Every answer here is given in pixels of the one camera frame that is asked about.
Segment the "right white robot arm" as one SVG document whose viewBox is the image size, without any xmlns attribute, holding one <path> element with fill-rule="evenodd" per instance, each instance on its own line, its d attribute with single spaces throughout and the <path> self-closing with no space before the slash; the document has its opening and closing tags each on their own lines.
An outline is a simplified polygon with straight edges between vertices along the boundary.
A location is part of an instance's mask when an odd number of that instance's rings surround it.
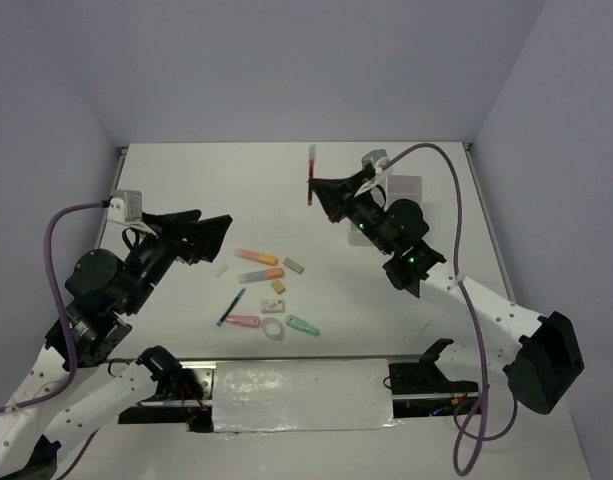
<svg viewBox="0 0 613 480">
<path fill-rule="evenodd" d="M 345 179 L 311 178 L 309 191 L 332 223 L 350 221 L 388 261 L 394 288 L 432 302 L 454 315 L 475 313 L 483 336 L 501 350 L 510 391 L 535 413 L 550 413 L 584 369 L 572 322 L 553 312 L 523 308 L 471 278 L 433 250 L 421 207 L 399 198 L 379 205 L 363 184 L 370 167 Z"/>
</svg>

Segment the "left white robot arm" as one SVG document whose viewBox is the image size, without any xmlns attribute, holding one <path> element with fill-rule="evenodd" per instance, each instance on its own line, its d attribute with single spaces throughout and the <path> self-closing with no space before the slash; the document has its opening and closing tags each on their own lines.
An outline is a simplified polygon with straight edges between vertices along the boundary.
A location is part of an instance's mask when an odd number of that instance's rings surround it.
<svg viewBox="0 0 613 480">
<path fill-rule="evenodd" d="M 35 364 L 0 407 L 0 479 L 49 479 L 74 447 L 130 406 L 203 396 L 196 375 L 164 347 L 144 350 L 109 384 L 76 403 L 73 392 L 131 332 L 124 317 L 143 307 L 172 264 L 211 262 L 232 223 L 229 215 L 204 219 L 198 210 L 144 213 L 124 230 L 135 238 L 121 259 L 106 249 L 85 253 L 65 287 L 70 304 L 47 333 Z"/>
</svg>

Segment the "red pen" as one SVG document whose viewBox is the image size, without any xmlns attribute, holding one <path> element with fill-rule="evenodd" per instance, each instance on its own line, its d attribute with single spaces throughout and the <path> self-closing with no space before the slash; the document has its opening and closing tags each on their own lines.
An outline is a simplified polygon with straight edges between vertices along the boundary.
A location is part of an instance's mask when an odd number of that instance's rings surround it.
<svg viewBox="0 0 613 480">
<path fill-rule="evenodd" d="M 316 161 L 316 145 L 311 144 L 308 147 L 308 179 L 307 179 L 307 206 L 312 206 L 313 203 L 313 188 L 312 180 L 314 179 L 314 169 Z"/>
</svg>

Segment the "clear pen cap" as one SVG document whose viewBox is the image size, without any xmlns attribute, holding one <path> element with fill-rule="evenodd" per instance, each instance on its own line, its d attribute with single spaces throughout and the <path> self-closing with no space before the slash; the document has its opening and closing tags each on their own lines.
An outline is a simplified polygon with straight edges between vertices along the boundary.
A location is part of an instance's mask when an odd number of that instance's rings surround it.
<svg viewBox="0 0 613 480">
<path fill-rule="evenodd" d="M 215 276 L 219 278 L 224 275 L 228 270 L 229 266 L 226 263 L 221 263 L 215 269 Z"/>
</svg>

